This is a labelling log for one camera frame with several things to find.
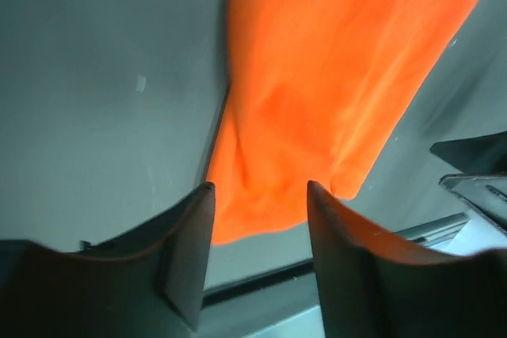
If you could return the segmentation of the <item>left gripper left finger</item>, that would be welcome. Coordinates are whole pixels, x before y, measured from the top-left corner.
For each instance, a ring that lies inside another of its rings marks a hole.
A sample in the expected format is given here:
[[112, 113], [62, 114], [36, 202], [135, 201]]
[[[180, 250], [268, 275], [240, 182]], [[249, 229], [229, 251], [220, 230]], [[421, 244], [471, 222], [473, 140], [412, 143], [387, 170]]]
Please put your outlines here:
[[2, 241], [2, 336], [192, 336], [214, 216], [215, 188], [207, 182], [167, 211], [77, 252]]

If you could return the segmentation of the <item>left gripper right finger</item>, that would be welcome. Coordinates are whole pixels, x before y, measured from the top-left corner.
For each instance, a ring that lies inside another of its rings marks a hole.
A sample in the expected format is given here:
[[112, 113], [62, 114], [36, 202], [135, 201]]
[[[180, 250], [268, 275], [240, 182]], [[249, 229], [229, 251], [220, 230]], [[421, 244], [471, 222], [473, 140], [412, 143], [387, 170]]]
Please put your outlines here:
[[454, 256], [408, 241], [307, 184], [328, 337], [503, 337], [506, 252]]

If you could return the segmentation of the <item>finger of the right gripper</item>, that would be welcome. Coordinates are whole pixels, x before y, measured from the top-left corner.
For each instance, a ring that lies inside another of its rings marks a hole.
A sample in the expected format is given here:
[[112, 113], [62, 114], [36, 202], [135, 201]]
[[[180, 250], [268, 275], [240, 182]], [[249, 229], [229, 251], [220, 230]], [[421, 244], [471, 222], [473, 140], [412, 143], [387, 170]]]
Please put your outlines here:
[[462, 173], [505, 173], [506, 132], [436, 142], [430, 152]]
[[506, 174], [449, 174], [439, 185], [506, 230]]

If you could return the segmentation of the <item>orange t-shirt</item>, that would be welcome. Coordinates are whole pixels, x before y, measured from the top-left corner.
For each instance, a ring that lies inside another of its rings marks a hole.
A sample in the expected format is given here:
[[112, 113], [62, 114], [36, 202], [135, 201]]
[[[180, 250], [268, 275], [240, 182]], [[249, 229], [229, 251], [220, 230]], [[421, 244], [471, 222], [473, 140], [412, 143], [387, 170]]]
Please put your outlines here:
[[307, 182], [360, 190], [479, 0], [228, 0], [212, 242], [307, 220]]

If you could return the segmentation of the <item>aluminium rail frame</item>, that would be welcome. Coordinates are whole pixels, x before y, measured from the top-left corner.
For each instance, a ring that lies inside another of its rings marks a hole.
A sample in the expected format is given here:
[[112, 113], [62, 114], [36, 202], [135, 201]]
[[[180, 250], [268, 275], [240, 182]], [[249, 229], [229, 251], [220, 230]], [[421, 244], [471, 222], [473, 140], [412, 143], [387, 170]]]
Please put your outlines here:
[[[237, 337], [233, 291], [203, 306], [214, 210], [168, 211], [82, 253], [73, 337]], [[382, 230], [341, 204], [308, 222], [328, 337], [503, 337], [506, 253], [457, 257]]]

